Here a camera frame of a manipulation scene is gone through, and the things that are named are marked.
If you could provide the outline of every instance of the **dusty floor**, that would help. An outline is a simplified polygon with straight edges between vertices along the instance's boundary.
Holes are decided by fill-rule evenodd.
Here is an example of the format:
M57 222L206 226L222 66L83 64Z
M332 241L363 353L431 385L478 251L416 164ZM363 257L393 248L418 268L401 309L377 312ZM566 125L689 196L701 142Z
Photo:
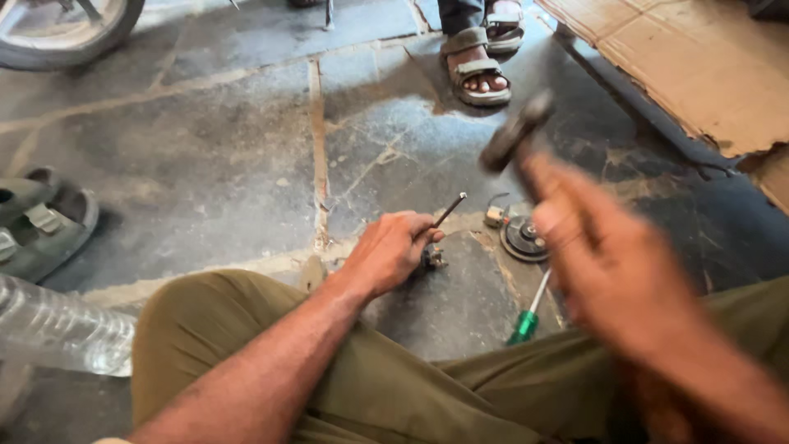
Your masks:
M365 317L426 359L501 346L541 271L506 256L482 224L487 201L517 187L476 157L503 110L452 97L436 56L436 6L338 0L319 9L249 0L151 1L136 34L69 73L0 72L0 165L50 165L95 191L103 212L83 251L43 284L135 311L163 282L242 267L294 282L315 252L340 266L381 212L437 213L449 268ZM700 168L620 106L529 9L523 48L503 60L509 109L556 94L546 135L562 158L667 229L699 288L789 273L789 224L747 178ZM375 20L375 17L386 19ZM705 154L706 158L714 155ZM561 307L541 307L540 335ZM38 371L5 442L90 442L128 432L128 382Z

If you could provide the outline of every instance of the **tire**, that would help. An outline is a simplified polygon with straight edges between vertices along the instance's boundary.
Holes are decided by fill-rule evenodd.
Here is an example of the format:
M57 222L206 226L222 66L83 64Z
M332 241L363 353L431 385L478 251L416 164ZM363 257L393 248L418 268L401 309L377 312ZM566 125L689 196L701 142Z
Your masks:
M132 31L145 0L126 0L120 19L103 37L73 51L36 50L0 41L0 67L22 71L54 71L84 65L108 52Z

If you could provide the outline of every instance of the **screwdriver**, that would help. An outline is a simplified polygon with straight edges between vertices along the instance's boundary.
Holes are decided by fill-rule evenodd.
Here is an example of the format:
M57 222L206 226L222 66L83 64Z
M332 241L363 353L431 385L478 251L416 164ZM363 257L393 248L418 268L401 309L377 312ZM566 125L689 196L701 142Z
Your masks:
M537 324L540 323L540 318L537 317L537 307L540 306L540 300L545 293L545 288L548 286L548 278L551 277L551 269L548 269L540 282L540 287L537 288L537 294L534 296L532 306L528 311L522 311L518 316L518 321L515 323L515 331L512 336L507 340L507 345L520 344L531 339L534 330L537 329Z

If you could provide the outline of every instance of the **motorcycle wheel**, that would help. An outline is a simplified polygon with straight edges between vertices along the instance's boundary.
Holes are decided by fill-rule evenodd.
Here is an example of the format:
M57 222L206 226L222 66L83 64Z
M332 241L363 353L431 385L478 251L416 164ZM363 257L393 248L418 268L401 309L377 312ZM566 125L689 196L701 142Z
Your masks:
M94 6L94 10L82 7ZM145 0L0 0L0 67L50 71L83 65L117 46L134 28ZM44 23L62 9L54 23Z

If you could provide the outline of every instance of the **blurred hand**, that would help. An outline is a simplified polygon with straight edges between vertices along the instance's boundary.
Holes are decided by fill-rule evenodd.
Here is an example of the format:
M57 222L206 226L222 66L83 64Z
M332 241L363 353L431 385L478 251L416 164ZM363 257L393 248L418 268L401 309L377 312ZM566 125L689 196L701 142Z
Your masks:
M709 325L697 291L657 228L547 154L531 156L522 170L540 197L533 221L551 251L553 284L582 328L643 360Z
M384 214L367 226L338 274L360 285L370 299L402 283L419 265L422 250L444 233L433 217L414 211Z

